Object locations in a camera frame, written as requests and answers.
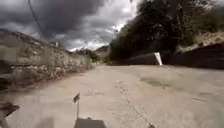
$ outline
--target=sky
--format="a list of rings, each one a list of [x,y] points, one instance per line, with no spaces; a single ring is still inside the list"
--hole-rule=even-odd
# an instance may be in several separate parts
[[[0,0],[0,28],[58,41],[68,50],[96,49],[114,38],[134,18],[139,0]]]

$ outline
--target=road crack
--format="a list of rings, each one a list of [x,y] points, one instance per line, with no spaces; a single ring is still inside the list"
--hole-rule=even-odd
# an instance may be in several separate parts
[[[153,124],[151,124],[147,119],[146,117],[143,116],[143,114],[141,114],[136,108],[135,106],[130,102],[129,98],[128,98],[128,95],[126,93],[126,90],[125,88],[121,87],[121,86],[118,86],[120,88],[120,90],[122,91],[122,94],[124,94],[125,96],[125,100],[127,101],[127,103],[131,106],[131,108],[133,109],[133,111],[139,116],[141,117],[148,125],[148,128],[156,128]]]

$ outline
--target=tree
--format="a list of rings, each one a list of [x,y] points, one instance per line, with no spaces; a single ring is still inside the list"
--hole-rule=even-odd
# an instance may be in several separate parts
[[[191,45],[195,34],[215,31],[210,0],[143,0],[138,15],[111,42],[111,59]]]

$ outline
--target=white post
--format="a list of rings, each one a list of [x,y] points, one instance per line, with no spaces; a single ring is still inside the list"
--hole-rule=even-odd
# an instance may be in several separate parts
[[[56,47],[58,47],[58,46],[59,46],[59,43],[58,43],[58,42],[56,42],[56,43],[55,43],[55,45],[56,45]]]
[[[4,113],[0,111],[0,128],[9,128]]]
[[[159,52],[154,53],[159,66],[163,66],[163,62]]]

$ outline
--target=cloudy sky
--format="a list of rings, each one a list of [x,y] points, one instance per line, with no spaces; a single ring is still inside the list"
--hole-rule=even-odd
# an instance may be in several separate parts
[[[27,1],[0,0],[0,28],[40,37]],[[114,31],[135,16],[138,1],[131,4],[130,0],[31,0],[31,3],[43,35],[73,49],[109,43]]]

